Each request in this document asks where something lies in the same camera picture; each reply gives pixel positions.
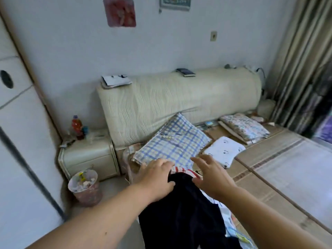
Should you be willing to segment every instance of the plastic bottle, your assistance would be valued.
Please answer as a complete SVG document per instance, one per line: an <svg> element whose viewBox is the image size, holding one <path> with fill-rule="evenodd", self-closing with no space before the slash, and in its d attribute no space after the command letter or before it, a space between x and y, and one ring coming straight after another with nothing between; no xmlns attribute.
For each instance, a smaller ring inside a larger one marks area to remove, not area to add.
<svg viewBox="0 0 332 249"><path fill-rule="evenodd" d="M84 135L82 132L82 122L81 120L77 117L77 115L74 115L73 120L71 121L71 126L73 127L76 136L77 136L77 140L83 140L84 139Z"/></svg>

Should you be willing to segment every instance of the light switch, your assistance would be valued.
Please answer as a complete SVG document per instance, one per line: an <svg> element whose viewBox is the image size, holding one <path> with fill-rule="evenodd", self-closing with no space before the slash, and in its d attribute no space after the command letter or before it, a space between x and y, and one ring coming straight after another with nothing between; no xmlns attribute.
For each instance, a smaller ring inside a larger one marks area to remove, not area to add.
<svg viewBox="0 0 332 249"><path fill-rule="evenodd" d="M211 31L211 37L210 37L210 41L211 42L214 42L217 40L217 31L214 30L214 31Z"/></svg>

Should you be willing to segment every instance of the upholstered headboard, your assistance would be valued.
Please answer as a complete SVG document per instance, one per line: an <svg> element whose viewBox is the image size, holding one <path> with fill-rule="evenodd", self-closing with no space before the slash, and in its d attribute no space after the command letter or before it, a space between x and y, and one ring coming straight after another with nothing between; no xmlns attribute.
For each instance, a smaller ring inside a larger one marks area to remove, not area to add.
<svg viewBox="0 0 332 249"><path fill-rule="evenodd" d="M261 94L257 74L245 68L212 68L196 77L180 73L130 77L132 84L97 91L116 149L148 140L174 114L193 124L254 109Z"/></svg>

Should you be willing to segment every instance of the nightstand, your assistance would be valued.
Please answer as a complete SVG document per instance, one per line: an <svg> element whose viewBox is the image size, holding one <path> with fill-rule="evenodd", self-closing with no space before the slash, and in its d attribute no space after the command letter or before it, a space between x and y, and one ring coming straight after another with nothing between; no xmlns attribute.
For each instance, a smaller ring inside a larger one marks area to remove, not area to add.
<svg viewBox="0 0 332 249"><path fill-rule="evenodd" d="M58 161L69 180L77 172L93 169L98 180L120 175L118 161L108 130L94 130L86 139L61 148Z"/></svg>

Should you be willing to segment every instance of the left hand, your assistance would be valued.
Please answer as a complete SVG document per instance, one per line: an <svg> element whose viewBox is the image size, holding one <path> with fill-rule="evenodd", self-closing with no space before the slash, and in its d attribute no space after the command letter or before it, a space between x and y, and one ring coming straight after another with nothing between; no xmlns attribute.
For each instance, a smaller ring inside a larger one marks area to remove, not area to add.
<svg viewBox="0 0 332 249"><path fill-rule="evenodd" d="M151 161L147 166L141 165L134 183L143 188L149 202L158 201L173 190L175 182L167 182L173 166L174 163L166 159Z"/></svg>

